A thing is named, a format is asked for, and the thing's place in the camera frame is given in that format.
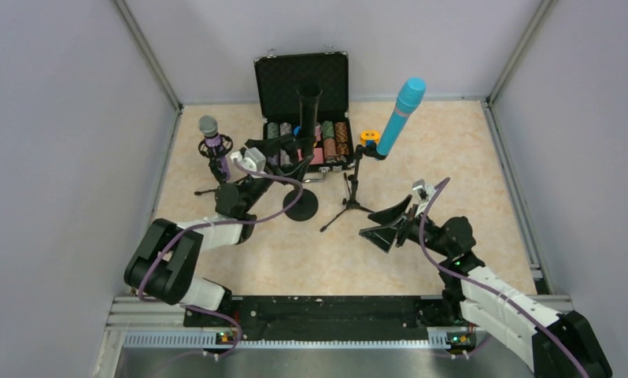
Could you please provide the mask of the purple glitter microphone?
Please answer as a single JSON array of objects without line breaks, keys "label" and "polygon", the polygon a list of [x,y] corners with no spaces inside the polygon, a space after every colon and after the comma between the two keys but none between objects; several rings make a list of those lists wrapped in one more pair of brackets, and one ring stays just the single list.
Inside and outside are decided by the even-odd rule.
[{"label": "purple glitter microphone", "polygon": [[198,145],[199,154],[209,160],[209,168],[215,179],[219,183],[227,182],[231,177],[227,155],[234,146],[232,139],[219,133],[216,119],[209,115],[199,119],[198,128],[203,134],[203,140]]}]

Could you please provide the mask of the black microphone orange tip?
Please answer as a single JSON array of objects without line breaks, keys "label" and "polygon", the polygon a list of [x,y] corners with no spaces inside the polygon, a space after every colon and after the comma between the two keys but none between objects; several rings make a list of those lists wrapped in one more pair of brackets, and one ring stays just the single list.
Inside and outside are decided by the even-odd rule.
[{"label": "black microphone orange tip", "polygon": [[303,158],[313,154],[313,148],[316,145],[316,122],[322,92],[320,81],[316,76],[306,76],[297,89],[301,126],[297,138],[300,141]]}]

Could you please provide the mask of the blue microphone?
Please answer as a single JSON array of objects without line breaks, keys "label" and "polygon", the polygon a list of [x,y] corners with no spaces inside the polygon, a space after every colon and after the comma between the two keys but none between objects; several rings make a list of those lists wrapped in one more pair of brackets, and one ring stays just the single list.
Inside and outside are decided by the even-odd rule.
[{"label": "blue microphone", "polygon": [[397,138],[403,131],[409,117],[422,103],[427,85],[420,77],[411,77],[398,91],[393,112],[376,146],[377,159],[385,160],[393,149]]}]

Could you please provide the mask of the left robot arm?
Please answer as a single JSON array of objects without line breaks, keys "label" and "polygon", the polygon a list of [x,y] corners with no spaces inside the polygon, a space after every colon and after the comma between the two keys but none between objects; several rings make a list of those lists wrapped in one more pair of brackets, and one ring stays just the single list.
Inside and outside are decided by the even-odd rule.
[{"label": "left robot arm", "polygon": [[261,222],[250,210],[273,183],[292,185],[300,198],[305,193],[303,176],[313,159],[305,150],[315,141],[313,136],[293,135],[247,140],[229,157],[245,175],[218,186],[215,215],[186,223],[154,220],[124,270],[124,282],[146,302],[218,310],[230,291],[195,277],[200,253],[244,243]]}]

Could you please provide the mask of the black round base stand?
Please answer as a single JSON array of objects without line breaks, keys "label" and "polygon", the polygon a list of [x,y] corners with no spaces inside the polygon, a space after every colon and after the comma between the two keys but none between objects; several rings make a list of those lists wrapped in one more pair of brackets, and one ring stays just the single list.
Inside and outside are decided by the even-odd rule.
[{"label": "black round base stand", "polygon": [[[303,159],[301,156],[300,141],[297,135],[292,136],[294,137],[294,141],[286,145],[283,149],[289,157],[290,163],[288,165],[293,165]],[[286,215],[292,221],[308,221],[313,218],[318,211],[318,198],[312,191],[305,189],[303,186],[303,191],[299,195],[292,190],[285,196],[283,208],[286,211]]]}]

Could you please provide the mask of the black tripod stand with clip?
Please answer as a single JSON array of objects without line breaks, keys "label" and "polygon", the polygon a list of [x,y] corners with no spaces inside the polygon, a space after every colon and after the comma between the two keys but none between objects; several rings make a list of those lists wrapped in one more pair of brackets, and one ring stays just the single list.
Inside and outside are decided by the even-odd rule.
[{"label": "black tripod stand with clip", "polygon": [[371,143],[369,145],[361,145],[358,144],[353,153],[354,157],[354,167],[353,173],[348,175],[344,174],[345,185],[348,191],[348,197],[342,200],[343,209],[337,213],[330,221],[328,221],[321,229],[320,232],[325,232],[342,214],[346,213],[350,210],[359,210],[365,213],[374,213],[373,210],[362,206],[357,200],[357,192],[359,187],[359,171],[360,171],[360,161],[363,157],[370,158],[378,158],[379,160],[383,160],[383,157],[379,157],[377,152],[377,146],[375,143]]}]

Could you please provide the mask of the black shock mount tripod stand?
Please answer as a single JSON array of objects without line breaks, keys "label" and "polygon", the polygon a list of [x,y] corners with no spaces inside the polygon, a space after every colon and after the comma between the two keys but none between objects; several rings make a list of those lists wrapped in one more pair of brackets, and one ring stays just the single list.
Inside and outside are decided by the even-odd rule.
[{"label": "black shock mount tripod stand", "polygon": [[231,177],[227,155],[233,150],[233,147],[234,142],[232,138],[219,133],[211,137],[206,136],[198,144],[198,152],[202,157],[208,159],[208,167],[218,186],[226,183]]}]

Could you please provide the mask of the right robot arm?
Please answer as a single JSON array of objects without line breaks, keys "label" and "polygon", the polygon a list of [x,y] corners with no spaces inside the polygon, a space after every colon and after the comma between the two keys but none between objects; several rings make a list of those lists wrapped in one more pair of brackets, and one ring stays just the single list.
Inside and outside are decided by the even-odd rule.
[{"label": "right robot arm", "polygon": [[400,204],[372,213],[376,225],[360,230],[364,239],[389,252],[404,241],[419,244],[438,270],[443,299],[454,317],[479,326],[520,358],[536,377],[611,377],[612,368],[585,316],[541,304],[503,281],[474,252],[466,217],[437,226],[429,212],[437,188],[419,204]]}]

